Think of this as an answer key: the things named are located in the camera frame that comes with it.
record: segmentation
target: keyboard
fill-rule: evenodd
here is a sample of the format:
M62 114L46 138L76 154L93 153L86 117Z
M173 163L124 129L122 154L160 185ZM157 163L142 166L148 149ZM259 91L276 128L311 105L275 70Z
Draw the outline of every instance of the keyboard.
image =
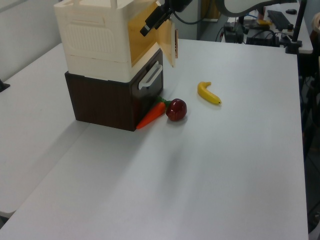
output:
M289 24L291 24L281 11L268 10L268 17L280 32L283 29L288 29Z

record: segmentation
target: yellow banana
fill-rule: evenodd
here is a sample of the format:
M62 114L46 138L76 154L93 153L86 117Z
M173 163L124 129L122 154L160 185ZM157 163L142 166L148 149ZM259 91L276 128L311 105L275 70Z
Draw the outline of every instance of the yellow banana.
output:
M207 100L209 103L212 104L221 104L221 100L218 96L214 95L212 92L210 92L207 87L211 85L210 81L204 82L201 81L198 84L198 94L203 99Z

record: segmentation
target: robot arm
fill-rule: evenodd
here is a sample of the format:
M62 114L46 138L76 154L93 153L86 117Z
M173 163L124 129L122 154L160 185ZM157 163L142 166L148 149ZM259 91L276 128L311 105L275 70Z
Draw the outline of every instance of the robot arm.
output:
M165 0L164 4L158 6L145 20L145 25L140 33L146 36L152 28L158 29L164 21L170 18L172 13L182 12L191 2L192 0ZM288 0L215 0L215 5L223 15L239 17L254 9L283 2L288 2Z

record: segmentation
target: white handle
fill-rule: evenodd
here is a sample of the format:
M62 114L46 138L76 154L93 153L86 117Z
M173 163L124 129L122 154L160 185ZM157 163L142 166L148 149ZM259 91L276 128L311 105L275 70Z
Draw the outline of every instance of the white handle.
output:
M143 87L150 87L151 84L156 80L156 78L161 73L163 67L159 64L158 61L152 66L152 68L147 72L147 74L142 78L142 80L139 82L139 90Z

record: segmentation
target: red apple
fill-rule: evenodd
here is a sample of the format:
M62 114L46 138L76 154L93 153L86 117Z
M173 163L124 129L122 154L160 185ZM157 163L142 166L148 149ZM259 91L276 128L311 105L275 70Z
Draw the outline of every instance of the red apple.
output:
M165 113L171 121L179 121L187 114L187 104L179 99L173 99Z

